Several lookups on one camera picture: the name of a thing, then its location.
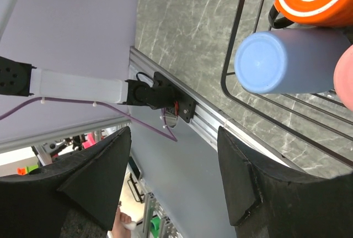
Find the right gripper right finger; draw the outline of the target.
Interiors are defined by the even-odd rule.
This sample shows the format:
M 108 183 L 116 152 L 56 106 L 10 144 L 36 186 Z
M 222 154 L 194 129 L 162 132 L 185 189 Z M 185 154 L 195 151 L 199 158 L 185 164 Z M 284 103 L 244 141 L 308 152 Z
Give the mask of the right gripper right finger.
M 352 174 L 284 166 L 219 128 L 218 162 L 237 237 L 351 237 Z

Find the blue plastic cup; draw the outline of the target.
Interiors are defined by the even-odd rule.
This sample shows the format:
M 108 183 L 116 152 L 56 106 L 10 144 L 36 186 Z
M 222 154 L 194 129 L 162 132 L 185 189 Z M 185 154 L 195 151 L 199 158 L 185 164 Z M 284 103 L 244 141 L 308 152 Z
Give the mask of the blue plastic cup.
M 242 41 L 234 69 L 250 93 L 322 93 L 333 88 L 335 66 L 350 45 L 329 28 L 260 31 Z

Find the salmon plastic cup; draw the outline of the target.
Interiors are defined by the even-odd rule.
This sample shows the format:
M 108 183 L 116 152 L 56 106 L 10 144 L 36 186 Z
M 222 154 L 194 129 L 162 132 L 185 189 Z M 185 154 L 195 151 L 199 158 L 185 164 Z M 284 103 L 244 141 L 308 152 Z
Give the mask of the salmon plastic cup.
M 351 45 L 340 57 L 334 71 L 334 89 L 344 106 L 353 109 L 353 67 Z

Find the orange mug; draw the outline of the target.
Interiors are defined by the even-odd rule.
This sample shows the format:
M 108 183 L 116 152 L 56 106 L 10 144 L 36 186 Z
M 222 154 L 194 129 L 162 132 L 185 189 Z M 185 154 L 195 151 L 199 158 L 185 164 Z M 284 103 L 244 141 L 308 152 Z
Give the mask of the orange mug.
M 352 26 L 352 0 L 274 0 L 268 20 L 274 29 L 293 23 L 348 27 Z

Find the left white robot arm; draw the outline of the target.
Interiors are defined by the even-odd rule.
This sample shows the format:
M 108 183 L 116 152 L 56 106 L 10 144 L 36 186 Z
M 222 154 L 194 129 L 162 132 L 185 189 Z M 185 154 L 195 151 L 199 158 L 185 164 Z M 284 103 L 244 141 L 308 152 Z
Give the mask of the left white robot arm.
M 1 57 L 1 95 L 116 104 L 146 104 L 152 87 L 138 80 L 105 80 L 37 68 Z

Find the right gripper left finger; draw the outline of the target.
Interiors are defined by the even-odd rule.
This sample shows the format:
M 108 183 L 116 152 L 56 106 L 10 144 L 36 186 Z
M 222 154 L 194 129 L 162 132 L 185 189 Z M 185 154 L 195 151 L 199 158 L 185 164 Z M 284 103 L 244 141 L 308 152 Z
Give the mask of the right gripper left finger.
M 2 237 L 106 237 L 130 156 L 124 127 L 26 175 L 1 178 Z

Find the black wire dish rack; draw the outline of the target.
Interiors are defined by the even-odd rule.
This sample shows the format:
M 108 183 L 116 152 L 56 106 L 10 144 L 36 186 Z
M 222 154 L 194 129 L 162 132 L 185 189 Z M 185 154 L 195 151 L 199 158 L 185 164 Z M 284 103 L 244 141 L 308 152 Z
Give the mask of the black wire dish rack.
M 268 12 L 272 0 L 231 0 L 233 22 L 221 73 L 221 89 L 236 108 L 243 108 L 256 120 L 273 128 L 282 140 L 290 139 L 304 148 L 295 160 L 314 151 L 319 160 L 327 158 L 352 168 L 352 111 L 340 101 L 335 90 L 313 94 L 252 94 L 240 86 L 234 57 L 250 34 L 271 30 Z

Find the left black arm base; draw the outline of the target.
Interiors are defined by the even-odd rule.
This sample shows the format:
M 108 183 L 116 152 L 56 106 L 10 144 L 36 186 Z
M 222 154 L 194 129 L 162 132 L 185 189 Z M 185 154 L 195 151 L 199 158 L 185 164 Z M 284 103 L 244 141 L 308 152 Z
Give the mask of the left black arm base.
M 165 109 L 189 123 L 194 117 L 196 100 L 160 72 L 151 77 L 144 72 L 127 80 L 127 105 Z

